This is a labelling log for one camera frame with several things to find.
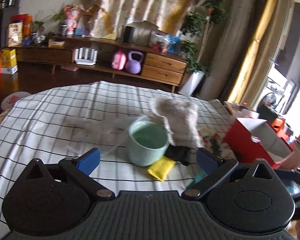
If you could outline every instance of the plastic bag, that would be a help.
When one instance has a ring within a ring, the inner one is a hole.
[[[146,115],[104,121],[76,118],[74,123],[77,129],[73,140],[65,149],[80,156],[84,153],[86,144],[93,144],[99,149],[101,156],[109,154],[128,140],[129,127],[140,121],[149,121],[149,118]]]

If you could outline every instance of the purple kettlebell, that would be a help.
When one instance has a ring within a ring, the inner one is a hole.
[[[141,59],[139,61],[132,59],[132,54],[138,54],[141,56]],[[128,60],[125,65],[126,71],[128,71],[131,74],[138,74],[141,71],[141,62],[143,60],[143,53],[140,51],[132,50],[128,54]]]

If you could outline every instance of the tablecloth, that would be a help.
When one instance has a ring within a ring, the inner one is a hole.
[[[198,105],[198,126],[210,128],[224,136],[230,115],[218,100],[210,102],[160,90],[138,88],[123,84],[95,82],[88,85],[60,87],[40,92],[15,103],[0,124],[0,239],[9,232],[1,212],[2,201],[25,166],[33,158],[44,163],[57,163],[65,156],[77,157],[66,146],[75,147],[75,135],[82,129],[75,120],[101,122],[106,119],[139,116],[149,111],[152,97],[180,98]],[[115,134],[108,140],[116,140]],[[84,143],[82,153],[94,143]],[[200,168],[195,154],[191,164],[175,165],[167,180],[160,182],[134,166],[124,146],[103,155],[100,165],[90,175],[117,195],[120,190],[183,192]]]

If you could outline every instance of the floor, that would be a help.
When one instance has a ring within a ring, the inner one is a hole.
[[[96,81],[122,83],[131,86],[171,91],[170,85],[111,73],[79,69],[76,72],[56,68],[52,74],[52,66],[44,64],[18,63],[18,72],[13,75],[0,74],[0,105],[2,100],[17,91],[35,94],[55,87],[89,84]]]

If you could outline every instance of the yellow packet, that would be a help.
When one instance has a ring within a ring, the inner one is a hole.
[[[176,161],[163,156],[160,160],[152,164],[148,168],[148,173],[154,176],[156,179],[161,181],[165,181],[167,175],[176,164]]]

